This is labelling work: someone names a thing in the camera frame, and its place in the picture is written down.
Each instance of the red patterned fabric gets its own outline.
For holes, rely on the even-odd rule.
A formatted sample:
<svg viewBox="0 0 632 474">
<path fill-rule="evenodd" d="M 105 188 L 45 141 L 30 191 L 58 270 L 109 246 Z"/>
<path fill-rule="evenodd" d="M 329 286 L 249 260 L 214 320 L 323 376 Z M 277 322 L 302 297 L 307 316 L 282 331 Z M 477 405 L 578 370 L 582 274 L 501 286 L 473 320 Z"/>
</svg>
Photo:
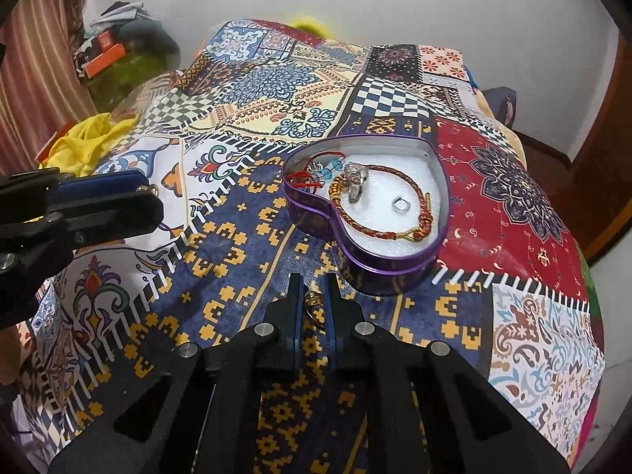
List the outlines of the red patterned fabric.
<svg viewBox="0 0 632 474">
<path fill-rule="evenodd" d="M 296 28 L 284 25 L 283 23 L 274 23 L 272 21 L 265 21 L 263 19 L 253 19 L 252 21 L 254 21 L 255 23 L 259 23 L 266 28 L 270 28 L 271 30 L 276 30 L 277 32 L 289 35 L 290 37 L 292 37 L 292 39 L 301 41 L 301 43 L 307 44 L 309 46 L 316 47 L 325 42 L 325 40 L 321 39 L 320 37 L 308 34 L 307 32 L 302 32 L 300 30 L 297 30 Z"/>
<path fill-rule="evenodd" d="M 497 173 L 487 178 L 488 183 L 497 178 L 505 181 L 512 191 L 518 193 L 514 198 L 515 205 L 524 199 L 525 194 L 540 193 L 541 199 L 534 203 L 534 208 L 541 210 L 544 205 L 550 208 L 546 196 L 523 168 L 517 166 L 517 160 L 502 153 L 467 126 L 449 120 L 437 120 L 437 124 L 438 154 L 448 176 L 452 199 L 450 229 L 439 259 L 448 269 L 480 270 L 483 274 L 502 272 L 510 277 L 519 276 L 523 281 L 532 278 L 534 283 L 539 281 L 569 299 L 586 300 L 588 294 L 581 264 L 575 241 L 568 230 L 559 230 L 560 241 L 552 233 L 542 240 L 529 222 L 512 222 L 506 211 L 506 207 L 512 205 L 511 194 L 500 201 L 482 193 L 486 178 L 472 166 L 472 162 L 480 160 L 475 153 L 476 147 L 483 150 L 493 148 L 505 155 L 508 162 L 516 162 L 517 169 L 511 172 L 511 179 L 502 169 L 492 168 Z M 516 174 L 520 172 L 524 173 L 523 176 L 516 179 Z M 548 216 L 543 211 L 540 217 L 546 220 Z"/>
</svg>

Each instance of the red string bracelet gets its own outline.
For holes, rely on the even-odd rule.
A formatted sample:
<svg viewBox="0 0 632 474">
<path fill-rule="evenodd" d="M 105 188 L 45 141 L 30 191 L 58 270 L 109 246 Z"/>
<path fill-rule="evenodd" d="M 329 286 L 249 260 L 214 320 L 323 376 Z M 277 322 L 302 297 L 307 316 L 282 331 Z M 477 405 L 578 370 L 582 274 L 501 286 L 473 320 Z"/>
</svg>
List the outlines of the red string bracelet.
<svg viewBox="0 0 632 474">
<path fill-rule="evenodd" d="M 305 164 L 305 171 L 307 171 L 307 168 L 316 158 L 318 158 L 319 156 L 324 156 L 326 154 L 337 154 L 341 160 L 347 158 L 347 156 L 342 151 L 321 151 L 320 153 L 313 154 L 310 158 L 307 159 L 307 162 Z"/>
<path fill-rule="evenodd" d="M 286 176 L 286 181 L 295 189 L 316 189 L 324 187 L 324 183 L 318 181 L 313 175 L 307 171 L 296 171 Z"/>
</svg>

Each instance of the jewelry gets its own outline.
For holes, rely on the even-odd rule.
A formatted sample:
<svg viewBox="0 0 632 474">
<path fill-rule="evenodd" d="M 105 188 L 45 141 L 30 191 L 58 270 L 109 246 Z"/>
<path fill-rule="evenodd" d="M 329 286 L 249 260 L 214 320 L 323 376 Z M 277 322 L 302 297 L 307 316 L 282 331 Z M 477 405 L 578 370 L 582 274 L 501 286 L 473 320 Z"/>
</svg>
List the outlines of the jewelry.
<svg viewBox="0 0 632 474">
<path fill-rule="evenodd" d="M 322 304 L 322 294 L 317 292 L 308 292 L 303 299 L 303 307 L 310 319 L 316 326 L 323 327 L 325 324 L 325 310 Z"/>
<path fill-rule="evenodd" d="M 136 191 L 137 193 L 140 191 L 150 191 L 154 196 L 158 197 L 160 189 L 155 183 L 152 183 L 150 185 L 141 185 L 136 189 Z"/>
<path fill-rule="evenodd" d="M 340 196 L 342 192 L 346 189 L 344 186 L 344 174 L 339 174 L 336 176 L 331 182 L 329 186 L 329 199 L 331 203 L 336 208 L 340 217 L 345 221 L 349 226 L 353 229 L 363 233 L 364 235 L 368 235 L 369 237 L 377 237 L 378 239 L 406 239 L 410 242 L 419 242 L 423 238 L 427 237 L 432 229 L 432 213 L 431 213 L 431 195 L 430 193 L 423 193 L 423 191 L 419 188 L 419 185 L 415 183 L 415 181 L 408 175 L 398 171 L 397 169 L 393 169 L 392 167 L 386 166 L 374 166 L 372 164 L 368 166 L 363 166 L 369 171 L 382 171 L 389 174 L 393 174 L 403 181 L 408 183 L 410 187 L 415 190 L 417 197 L 419 198 L 419 206 L 421 207 L 421 211 L 419 212 L 418 222 L 419 226 L 415 226 L 410 230 L 405 232 L 380 232 L 377 230 L 372 230 L 371 228 L 367 228 L 366 226 L 362 226 L 360 223 L 354 221 L 352 217 L 344 211 L 342 208 L 342 204 L 340 202 Z"/>
<path fill-rule="evenodd" d="M 340 151 L 321 151 L 320 153 L 316 153 L 307 159 L 305 169 L 290 173 L 285 177 L 285 180 L 288 184 L 290 184 L 290 187 L 305 190 L 312 194 L 316 192 L 316 189 L 323 188 L 325 183 L 322 180 L 331 180 L 333 177 L 333 170 L 324 167 L 321 162 L 314 162 L 314 160 L 319 156 L 324 156 L 326 154 L 335 154 L 340 156 L 340 159 L 332 162 L 332 168 L 334 171 L 342 171 L 342 159 L 346 157 L 344 153 Z"/>
<path fill-rule="evenodd" d="M 337 155 L 340 158 L 336 158 L 331 161 L 331 168 L 324 166 L 321 162 L 315 162 L 315 159 L 325 155 Z M 334 177 L 334 171 L 342 171 L 344 167 L 342 161 L 346 158 L 346 155 L 342 151 L 321 151 L 316 153 L 307 159 L 305 164 L 305 171 L 313 174 L 318 179 L 331 180 Z"/>
<path fill-rule="evenodd" d="M 344 180 L 342 184 L 348 188 L 349 203 L 358 203 L 362 191 L 364 190 L 364 184 L 369 178 L 369 168 L 362 164 L 350 162 L 344 166 L 343 176 Z"/>
<path fill-rule="evenodd" d="M 325 185 L 307 171 L 296 171 L 290 173 L 286 176 L 285 180 L 290 184 L 290 187 L 307 190 L 312 194 L 316 192 L 316 189 L 321 189 Z"/>
<path fill-rule="evenodd" d="M 406 213 L 410 210 L 410 201 L 398 196 L 391 202 L 391 207 L 397 213 Z"/>
</svg>

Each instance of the blanket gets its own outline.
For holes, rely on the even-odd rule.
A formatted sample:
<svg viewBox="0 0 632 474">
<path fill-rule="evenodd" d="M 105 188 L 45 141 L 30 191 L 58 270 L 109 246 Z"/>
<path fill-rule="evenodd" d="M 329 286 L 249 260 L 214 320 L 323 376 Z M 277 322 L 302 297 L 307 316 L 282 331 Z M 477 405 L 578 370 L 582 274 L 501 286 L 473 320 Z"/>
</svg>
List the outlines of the blanket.
<svg viewBox="0 0 632 474">
<path fill-rule="evenodd" d="M 512 132 L 481 111 L 461 53 L 252 20 L 220 27 L 97 169 L 156 183 L 159 229 L 77 251 L 40 291 L 20 390 L 49 458 L 108 412 L 113 376 L 142 383 L 148 328 L 221 344 L 261 320 L 290 273 L 312 290 L 337 273 L 331 245 L 292 225 L 279 168 L 311 141 L 358 133 L 431 142 L 452 213 L 414 290 L 367 296 L 339 276 L 342 294 L 400 340 L 448 342 L 573 462 L 604 370 L 598 306 L 573 237 Z M 362 388 L 333 379 L 324 330 L 305 320 L 301 333 L 299 379 L 263 391 L 254 472 L 366 472 Z"/>
</svg>

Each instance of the curtain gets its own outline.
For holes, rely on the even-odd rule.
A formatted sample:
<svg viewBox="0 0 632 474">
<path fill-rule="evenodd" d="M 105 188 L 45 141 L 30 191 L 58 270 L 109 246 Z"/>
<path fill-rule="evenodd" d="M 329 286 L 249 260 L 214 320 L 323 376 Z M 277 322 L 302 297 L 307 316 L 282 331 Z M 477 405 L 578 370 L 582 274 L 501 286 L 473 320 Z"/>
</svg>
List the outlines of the curtain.
<svg viewBox="0 0 632 474">
<path fill-rule="evenodd" d="M 84 2 L 20 0 L 0 29 L 0 174 L 32 169 L 58 129 L 97 113 L 72 61 Z"/>
</svg>

